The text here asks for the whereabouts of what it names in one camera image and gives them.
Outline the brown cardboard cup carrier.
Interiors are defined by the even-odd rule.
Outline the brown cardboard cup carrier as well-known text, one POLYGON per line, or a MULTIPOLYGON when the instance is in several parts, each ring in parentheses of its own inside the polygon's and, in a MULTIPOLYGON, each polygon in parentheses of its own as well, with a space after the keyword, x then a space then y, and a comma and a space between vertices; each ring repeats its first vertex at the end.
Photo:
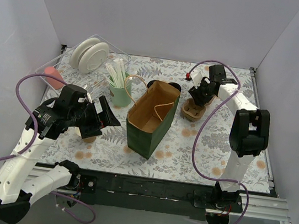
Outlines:
POLYGON ((191 93, 190 95, 193 98, 195 105, 197 105, 197 106, 208 106, 215 99, 214 95, 204 96, 204 95, 196 94, 196 93, 191 93))

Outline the green brown paper bag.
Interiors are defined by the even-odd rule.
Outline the green brown paper bag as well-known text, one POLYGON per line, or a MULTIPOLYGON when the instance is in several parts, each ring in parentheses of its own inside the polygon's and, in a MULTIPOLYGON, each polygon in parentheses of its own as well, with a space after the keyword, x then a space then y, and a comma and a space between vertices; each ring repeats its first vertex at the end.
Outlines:
POLYGON ((127 146, 149 159, 170 129, 181 91, 156 80, 138 99, 126 117, 127 146))

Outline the brown paper coffee cup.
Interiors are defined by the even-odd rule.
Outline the brown paper coffee cup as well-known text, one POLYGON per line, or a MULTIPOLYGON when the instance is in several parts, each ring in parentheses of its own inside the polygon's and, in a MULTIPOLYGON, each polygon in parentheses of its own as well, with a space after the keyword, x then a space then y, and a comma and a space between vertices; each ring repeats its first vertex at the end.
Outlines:
POLYGON ((156 80, 151 80, 151 81, 149 81, 148 83, 147 83, 147 88, 150 88, 152 85, 153 85, 153 83, 154 82, 156 82, 156 80))

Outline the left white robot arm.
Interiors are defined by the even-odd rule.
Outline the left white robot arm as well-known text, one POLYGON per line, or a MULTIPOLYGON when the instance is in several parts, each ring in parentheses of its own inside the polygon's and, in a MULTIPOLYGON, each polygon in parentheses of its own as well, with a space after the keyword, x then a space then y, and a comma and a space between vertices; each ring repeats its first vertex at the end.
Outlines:
POLYGON ((99 98, 101 112, 88 92, 65 85, 58 97, 40 104, 25 123, 25 129, 8 159, 0 168, 0 220, 15 224, 31 205, 57 188, 73 190, 81 183, 81 169, 69 160, 33 180, 27 180, 42 154, 64 134, 77 127, 83 138, 100 136, 108 126, 120 126, 105 96, 99 98))

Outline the black coffee lid stack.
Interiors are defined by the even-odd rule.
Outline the black coffee lid stack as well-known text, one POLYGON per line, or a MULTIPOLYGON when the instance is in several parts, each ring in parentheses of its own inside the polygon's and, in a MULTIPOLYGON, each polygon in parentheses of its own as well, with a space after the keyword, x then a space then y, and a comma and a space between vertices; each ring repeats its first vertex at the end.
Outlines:
POLYGON ((173 87, 176 88, 178 91, 181 91, 181 86, 180 86, 178 83, 170 82, 169 85, 170 85, 170 86, 173 86, 173 87))

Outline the green straw holder cup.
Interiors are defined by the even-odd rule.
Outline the green straw holder cup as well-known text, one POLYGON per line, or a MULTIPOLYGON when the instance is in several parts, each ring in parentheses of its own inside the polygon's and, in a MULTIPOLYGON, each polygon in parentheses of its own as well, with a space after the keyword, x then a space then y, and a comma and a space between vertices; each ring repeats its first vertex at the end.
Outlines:
POLYGON ((131 81, 126 82, 126 87, 116 87, 112 75, 109 77, 109 90, 112 103, 117 107, 127 107, 131 103, 131 98, 128 94, 131 94, 131 81))

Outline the pink plastic cup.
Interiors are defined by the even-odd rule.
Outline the pink plastic cup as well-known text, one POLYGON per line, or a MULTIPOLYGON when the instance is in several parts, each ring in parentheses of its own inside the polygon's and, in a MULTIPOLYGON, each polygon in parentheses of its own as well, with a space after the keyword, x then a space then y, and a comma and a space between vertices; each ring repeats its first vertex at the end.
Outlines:
POLYGON ((48 77, 45 77, 45 80, 55 90, 59 90, 64 86, 64 80, 56 68, 52 66, 46 67, 44 69, 44 74, 48 75, 48 77))

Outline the white wrapped straws bundle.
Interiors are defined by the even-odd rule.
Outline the white wrapped straws bundle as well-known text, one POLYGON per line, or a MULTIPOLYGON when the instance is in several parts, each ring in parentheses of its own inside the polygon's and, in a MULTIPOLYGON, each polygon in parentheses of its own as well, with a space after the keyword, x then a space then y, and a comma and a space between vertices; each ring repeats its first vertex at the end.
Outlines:
POLYGON ((105 64, 105 68, 109 74, 106 80, 109 82, 110 86, 123 89, 125 84, 125 79, 127 78, 124 61, 122 58, 117 58, 113 60, 114 63, 105 64))

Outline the clear plastic dish rack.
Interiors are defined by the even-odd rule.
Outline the clear plastic dish rack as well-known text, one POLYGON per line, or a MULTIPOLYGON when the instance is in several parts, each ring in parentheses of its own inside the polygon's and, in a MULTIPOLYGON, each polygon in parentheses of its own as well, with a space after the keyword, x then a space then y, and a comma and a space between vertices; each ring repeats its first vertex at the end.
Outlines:
POLYGON ((93 98, 109 93, 109 76, 106 66, 114 69, 122 64, 127 70, 132 58, 99 35, 92 35, 37 68, 36 73, 51 72, 67 84, 85 88, 93 98))

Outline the white plate front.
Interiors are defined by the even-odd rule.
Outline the white plate front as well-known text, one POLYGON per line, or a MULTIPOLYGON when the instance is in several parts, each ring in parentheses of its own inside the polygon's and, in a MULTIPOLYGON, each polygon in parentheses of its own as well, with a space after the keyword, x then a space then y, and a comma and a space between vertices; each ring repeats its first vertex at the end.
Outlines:
POLYGON ((78 70, 83 74, 96 70, 106 61, 108 53, 109 45, 107 43, 100 42, 95 44, 82 56, 78 65, 78 70))

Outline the white plate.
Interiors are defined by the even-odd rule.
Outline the white plate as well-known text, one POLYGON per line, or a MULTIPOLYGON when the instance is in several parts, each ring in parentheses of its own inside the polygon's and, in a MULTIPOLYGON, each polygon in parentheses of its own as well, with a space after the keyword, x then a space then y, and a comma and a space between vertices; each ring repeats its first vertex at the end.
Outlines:
POLYGON ((83 74, 96 70, 106 61, 108 53, 109 45, 107 43, 100 42, 95 44, 82 56, 78 65, 78 70, 83 74))
POLYGON ((82 43, 80 43, 76 49, 74 49, 71 57, 70 57, 70 66, 72 68, 77 69, 79 66, 79 62, 84 55, 84 53, 90 49, 95 44, 100 43, 100 40, 98 38, 89 38, 87 40, 84 40, 82 43))

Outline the white plate rear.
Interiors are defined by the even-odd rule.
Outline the white plate rear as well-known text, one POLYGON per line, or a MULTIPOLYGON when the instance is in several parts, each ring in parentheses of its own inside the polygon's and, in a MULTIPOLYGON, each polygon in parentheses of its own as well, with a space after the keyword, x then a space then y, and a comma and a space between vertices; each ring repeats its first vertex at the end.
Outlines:
POLYGON ((71 57, 70 57, 70 66, 72 68, 77 69, 79 66, 79 62, 84 55, 84 53, 90 49, 95 44, 100 43, 100 40, 98 38, 89 38, 87 40, 84 40, 82 43, 80 43, 76 49, 74 49, 71 57))

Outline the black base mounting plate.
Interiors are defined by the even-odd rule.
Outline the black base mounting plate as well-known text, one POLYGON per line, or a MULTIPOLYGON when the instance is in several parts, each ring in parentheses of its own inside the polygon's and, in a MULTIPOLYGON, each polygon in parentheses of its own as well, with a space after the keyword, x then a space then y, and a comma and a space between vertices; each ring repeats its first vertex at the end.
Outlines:
POLYGON ((240 214, 242 201, 217 201, 213 187, 163 179, 79 170, 80 185, 75 188, 86 204, 187 216, 205 220, 206 210, 216 214, 240 214))

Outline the aluminium frame rail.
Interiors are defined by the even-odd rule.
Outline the aluminium frame rail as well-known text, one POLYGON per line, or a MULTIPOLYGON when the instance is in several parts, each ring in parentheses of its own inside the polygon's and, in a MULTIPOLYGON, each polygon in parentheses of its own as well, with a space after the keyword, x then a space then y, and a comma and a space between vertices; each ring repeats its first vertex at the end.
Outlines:
MULTIPOLYGON (((52 170, 50 166, 35 166, 28 178, 41 176, 42 174, 52 170)), ((258 218, 263 220, 279 221, 280 224, 291 224, 287 201, 281 198, 273 198, 268 196, 250 195, 249 205, 245 216, 258 218)))

